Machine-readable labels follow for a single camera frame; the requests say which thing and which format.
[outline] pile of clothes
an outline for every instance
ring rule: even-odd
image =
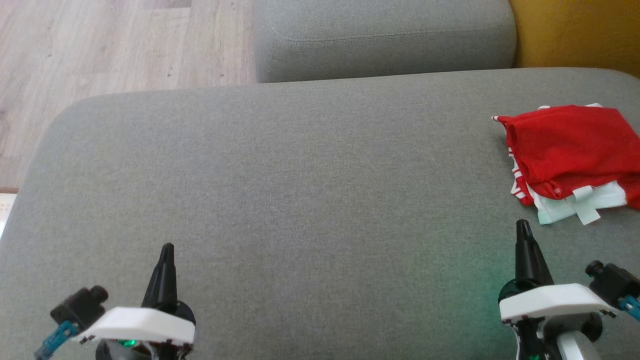
[[[493,120],[504,126],[515,164],[511,193],[538,208],[541,224],[574,214],[588,224],[600,218],[597,209],[640,209],[640,138],[618,110],[541,106]]]

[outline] gray fabric upholstery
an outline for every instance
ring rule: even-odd
[[[138,306],[172,241],[192,360],[512,359],[497,296],[516,220],[558,283],[587,284],[594,259],[640,274],[640,214],[538,225],[490,117],[598,101],[638,131],[638,99],[620,72],[508,69],[81,101],[42,140],[0,240],[0,358],[29,358],[82,286]],[[596,345],[637,359],[638,336],[621,316]]]
[[[508,0],[257,0],[260,82],[510,67]]]

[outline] sofa armrest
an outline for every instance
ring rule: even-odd
[[[640,77],[640,3],[510,0],[516,67],[599,67]]]

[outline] white fabric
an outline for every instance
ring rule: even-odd
[[[579,192],[580,200],[577,200],[575,195],[563,200],[549,199],[538,195],[529,185],[527,187],[533,197],[533,203],[538,208],[538,220],[543,225],[576,214],[580,221],[586,225],[600,218],[596,209],[615,208],[627,204],[625,191],[617,181],[592,188],[589,194]]]

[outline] robotic hand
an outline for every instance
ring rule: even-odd
[[[178,301],[173,245],[163,246],[141,307],[105,311],[109,295],[102,286],[80,289],[51,311],[58,328],[35,352],[50,359],[68,339],[100,341],[96,360],[180,360],[191,351],[195,317]]]
[[[529,223],[516,223],[516,274],[500,291],[502,323],[515,331],[517,360],[599,360],[592,342],[602,333],[600,314],[625,311],[640,321],[640,280],[614,264],[594,261],[587,288],[555,285]]]

